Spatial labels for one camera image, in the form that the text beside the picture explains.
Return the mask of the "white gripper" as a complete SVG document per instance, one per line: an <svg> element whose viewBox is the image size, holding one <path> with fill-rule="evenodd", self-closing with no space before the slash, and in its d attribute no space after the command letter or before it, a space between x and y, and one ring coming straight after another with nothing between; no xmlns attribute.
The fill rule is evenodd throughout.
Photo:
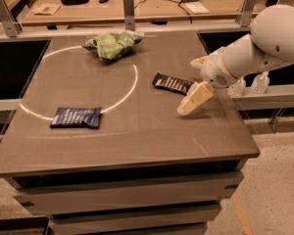
<svg viewBox="0 0 294 235"><path fill-rule="evenodd" d="M200 83L194 82L191 85L177 108L177 112L181 116L189 115L200 105L208 101L214 95L214 87L223 89L237 82L237 78L228 71L225 65L223 51L224 47L220 47L210 55L194 59L190 62L194 69L201 70L200 74L205 81Z"/></svg>

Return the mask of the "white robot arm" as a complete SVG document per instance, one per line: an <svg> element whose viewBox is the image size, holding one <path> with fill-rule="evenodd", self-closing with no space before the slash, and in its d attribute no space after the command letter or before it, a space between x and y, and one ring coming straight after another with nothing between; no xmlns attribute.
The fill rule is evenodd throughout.
<svg viewBox="0 0 294 235"><path fill-rule="evenodd" d="M187 116L208 101L217 89L227 88L252 73L294 64L294 7L274 5L262 10L250 32L190 65L201 77L191 85L177 112Z"/></svg>

